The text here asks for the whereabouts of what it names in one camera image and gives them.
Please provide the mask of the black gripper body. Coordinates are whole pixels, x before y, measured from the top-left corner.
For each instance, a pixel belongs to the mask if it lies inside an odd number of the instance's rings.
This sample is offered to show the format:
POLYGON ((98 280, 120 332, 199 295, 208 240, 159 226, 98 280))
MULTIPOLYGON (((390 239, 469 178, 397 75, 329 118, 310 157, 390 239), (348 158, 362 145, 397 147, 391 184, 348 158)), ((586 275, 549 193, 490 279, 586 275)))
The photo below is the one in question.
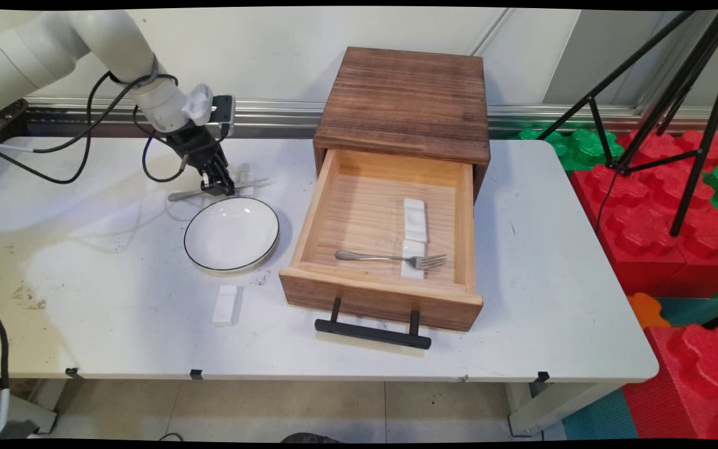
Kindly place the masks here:
POLYGON ((230 125, 220 123, 212 134, 205 125, 197 126, 188 122, 171 133, 166 134, 166 142, 171 145, 177 156, 186 164, 195 168, 200 176, 208 178, 228 178, 228 162, 223 154, 221 142, 229 136, 230 125))

